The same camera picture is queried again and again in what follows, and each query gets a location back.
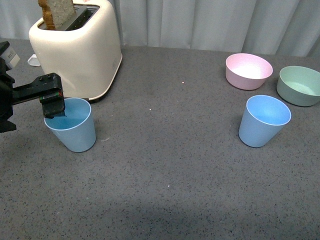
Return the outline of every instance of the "mint bowl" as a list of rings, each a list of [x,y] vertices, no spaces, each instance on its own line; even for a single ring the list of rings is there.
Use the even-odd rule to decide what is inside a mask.
[[[286,66],[280,71],[276,90],[293,105],[315,105],[320,101],[320,72],[304,66]]]

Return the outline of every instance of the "cup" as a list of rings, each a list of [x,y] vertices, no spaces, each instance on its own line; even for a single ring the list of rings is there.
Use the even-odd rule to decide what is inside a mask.
[[[45,125],[71,151],[80,153],[96,142],[96,131],[90,103],[82,98],[64,100],[65,116],[45,118]]]
[[[280,100],[267,95],[248,99],[239,137],[243,143],[260,148],[269,142],[291,119],[289,108]]]

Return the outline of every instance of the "toast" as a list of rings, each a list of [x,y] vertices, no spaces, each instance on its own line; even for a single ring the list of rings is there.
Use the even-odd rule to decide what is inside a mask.
[[[47,30],[58,30],[76,10],[73,0],[38,0]]]

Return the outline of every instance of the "white curtain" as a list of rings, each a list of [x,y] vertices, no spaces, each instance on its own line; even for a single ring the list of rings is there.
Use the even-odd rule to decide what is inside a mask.
[[[123,45],[320,58],[320,0],[110,2]],[[0,0],[0,37],[28,39],[41,15],[38,0]]]

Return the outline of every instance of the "cream toaster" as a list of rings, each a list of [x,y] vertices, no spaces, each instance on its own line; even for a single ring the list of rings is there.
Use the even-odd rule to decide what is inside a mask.
[[[76,15],[58,30],[38,20],[31,46],[45,74],[61,77],[65,97],[95,100],[110,88],[122,53],[115,12],[107,0],[73,0]]]

